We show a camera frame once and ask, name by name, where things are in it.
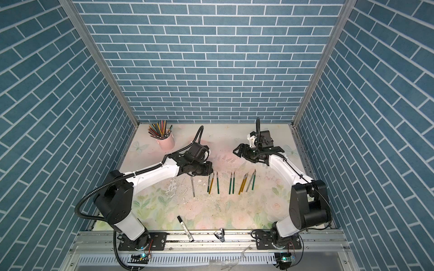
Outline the silver carving knife capped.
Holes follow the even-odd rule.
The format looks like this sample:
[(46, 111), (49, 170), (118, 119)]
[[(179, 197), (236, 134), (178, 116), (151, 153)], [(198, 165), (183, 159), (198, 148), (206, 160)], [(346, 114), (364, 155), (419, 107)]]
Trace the silver carving knife capped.
[(253, 177), (254, 177), (254, 175), (255, 175), (255, 172), (253, 172), (253, 174), (251, 175), (251, 177), (250, 177), (250, 179), (249, 179), (249, 182), (248, 182), (247, 187), (246, 187), (246, 189), (245, 189), (245, 192), (246, 192), (246, 193), (247, 193), (247, 192), (249, 191), (249, 189), (250, 189), (250, 186), (251, 186), (251, 183), (252, 183), (252, 181), (253, 181)]

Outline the green carving knife capped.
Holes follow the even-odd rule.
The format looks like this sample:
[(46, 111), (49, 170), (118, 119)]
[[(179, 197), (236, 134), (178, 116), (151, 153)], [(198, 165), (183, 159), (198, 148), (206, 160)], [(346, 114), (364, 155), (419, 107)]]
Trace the green carving knife capped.
[(230, 179), (229, 179), (229, 191), (228, 194), (232, 194), (232, 180), (233, 180), (233, 173), (231, 172)]

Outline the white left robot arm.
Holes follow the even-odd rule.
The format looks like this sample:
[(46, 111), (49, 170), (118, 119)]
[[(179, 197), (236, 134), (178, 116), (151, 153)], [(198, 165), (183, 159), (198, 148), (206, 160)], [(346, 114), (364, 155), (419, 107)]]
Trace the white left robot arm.
[(182, 151), (165, 155), (162, 162), (151, 167), (128, 173), (113, 171), (106, 180), (106, 187), (94, 196), (93, 203), (102, 218), (115, 231), (130, 241), (147, 239), (147, 228), (133, 211), (133, 201), (160, 188), (160, 182), (181, 175), (208, 176), (213, 172), (208, 161), (209, 147), (198, 142), (191, 143)]

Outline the gold carving knife long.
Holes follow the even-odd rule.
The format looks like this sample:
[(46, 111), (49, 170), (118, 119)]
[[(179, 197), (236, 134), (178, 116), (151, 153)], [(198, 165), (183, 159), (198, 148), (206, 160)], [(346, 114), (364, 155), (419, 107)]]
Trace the gold carving knife long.
[(214, 178), (215, 178), (215, 172), (212, 174), (212, 177), (211, 177), (211, 181), (210, 181), (210, 185), (209, 185), (209, 191), (208, 191), (209, 194), (211, 194)]

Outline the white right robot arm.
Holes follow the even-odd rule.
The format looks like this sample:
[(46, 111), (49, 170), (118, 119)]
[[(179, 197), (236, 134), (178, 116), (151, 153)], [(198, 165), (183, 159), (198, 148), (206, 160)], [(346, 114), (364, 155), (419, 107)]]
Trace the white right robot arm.
[(273, 224), (271, 235), (279, 240), (291, 237), (308, 228), (332, 222), (327, 186), (314, 180), (290, 161), (285, 151), (274, 146), (269, 131), (249, 134), (249, 143), (241, 143), (233, 153), (251, 163), (263, 163), (273, 169), (291, 188), (289, 215)]

